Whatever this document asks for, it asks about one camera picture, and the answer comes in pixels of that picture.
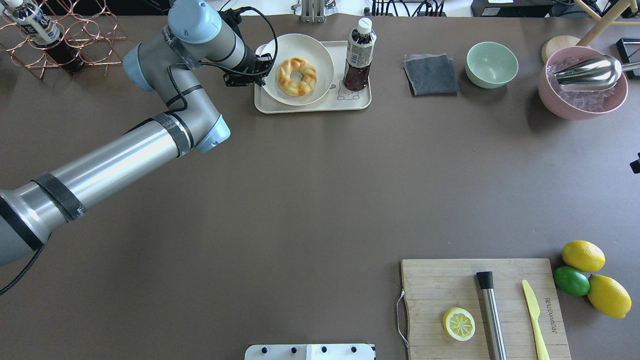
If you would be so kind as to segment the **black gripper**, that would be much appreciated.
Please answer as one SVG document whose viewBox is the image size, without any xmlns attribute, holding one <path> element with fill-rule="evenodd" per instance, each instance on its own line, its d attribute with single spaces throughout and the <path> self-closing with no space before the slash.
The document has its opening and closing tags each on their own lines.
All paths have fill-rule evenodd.
<svg viewBox="0 0 640 360">
<path fill-rule="evenodd" d="M 273 66 L 274 57 L 271 53 L 246 54 L 236 67 L 223 69 L 225 84 L 227 87 L 245 87 L 252 84 L 262 87 Z"/>
</svg>

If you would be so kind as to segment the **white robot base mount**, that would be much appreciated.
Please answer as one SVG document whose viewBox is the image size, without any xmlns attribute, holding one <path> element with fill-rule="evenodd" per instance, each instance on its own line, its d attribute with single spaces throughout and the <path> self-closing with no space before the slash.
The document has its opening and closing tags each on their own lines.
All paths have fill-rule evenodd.
<svg viewBox="0 0 640 360">
<path fill-rule="evenodd" d="M 245 360 L 375 360 L 374 344 L 309 343 L 254 344 L 247 347 Z"/>
</svg>

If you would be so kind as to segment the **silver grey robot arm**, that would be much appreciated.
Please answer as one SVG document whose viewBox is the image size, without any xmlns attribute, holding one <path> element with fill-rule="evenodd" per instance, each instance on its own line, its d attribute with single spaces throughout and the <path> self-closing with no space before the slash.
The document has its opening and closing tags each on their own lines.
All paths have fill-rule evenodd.
<svg viewBox="0 0 640 360">
<path fill-rule="evenodd" d="M 256 55 L 245 43 L 239 24 L 247 10 L 217 10 L 206 0 L 173 3 L 162 31 L 137 44 L 122 62 L 129 79 L 157 92 L 167 111 L 19 189 L 2 191 L 2 265 L 41 250 L 54 230 L 170 160 L 190 150 L 208 152 L 230 137 L 194 69 L 221 69 L 229 87 L 265 84 L 275 57 Z"/>
</svg>

